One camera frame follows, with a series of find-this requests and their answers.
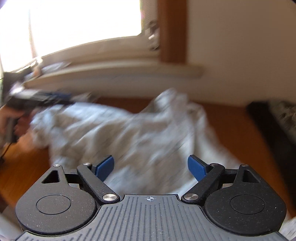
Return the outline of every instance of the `person's hand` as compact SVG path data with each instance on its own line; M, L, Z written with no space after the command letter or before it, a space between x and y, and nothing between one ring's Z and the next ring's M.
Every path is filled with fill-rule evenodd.
M22 116L15 126L15 134L17 136L22 136L27 133L30 128L30 123L35 115L35 111L32 111L30 115Z
M7 125L7 119L8 118L20 118L25 114L25 111L22 110L15 110L13 108L7 107L7 106L2 106L0 108L0 133L5 135L6 132L6 125Z

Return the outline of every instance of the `handheld device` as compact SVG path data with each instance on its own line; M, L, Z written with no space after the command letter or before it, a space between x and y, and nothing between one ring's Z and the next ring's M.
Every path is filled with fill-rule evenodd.
M70 172L51 167L16 205L24 230L17 241L286 240L278 233L285 203L248 165L225 169L191 155L188 168L199 182L181 199L120 199L103 183L113 167L112 156Z
M55 104L69 105L73 103L70 101L69 95L27 89L10 94L6 106L16 110L25 110L26 114L30 114L36 107L48 107ZM18 119L13 118L9 118L7 121L5 139L8 143L15 143L18 140L18 137L14 134L14 127L17 121Z

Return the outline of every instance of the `blue gripper pad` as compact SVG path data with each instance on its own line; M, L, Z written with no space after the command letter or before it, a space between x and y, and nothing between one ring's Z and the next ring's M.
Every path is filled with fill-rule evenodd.
M114 169L114 158L110 156L109 158L102 161L95 170L95 175L103 182L110 175Z
M188 169L197 181L200 181L207 175L209 165L194 155L188 157Z

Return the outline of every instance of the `crosshair marking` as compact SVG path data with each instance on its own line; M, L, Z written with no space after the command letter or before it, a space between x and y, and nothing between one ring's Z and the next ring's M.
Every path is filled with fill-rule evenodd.
M148 197L148 198L146 198L146 199L147 199L148 201L150 201L150 202L151 202L151 201L153 201L153 200L154 200L154 197L151 197L151 196L150 196L150 197Z

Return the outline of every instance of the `crumpled cloth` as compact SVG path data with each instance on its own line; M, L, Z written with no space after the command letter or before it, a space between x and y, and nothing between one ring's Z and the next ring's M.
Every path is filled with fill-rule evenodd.
M112 155L115 168L105 183L123 194L178 194L197 181L187 166L195 154L206 163L238 168L219 144L201 105L169 89L142 112L90 103L53 106L34 117L33 142L49 146L51 164L65 169Z

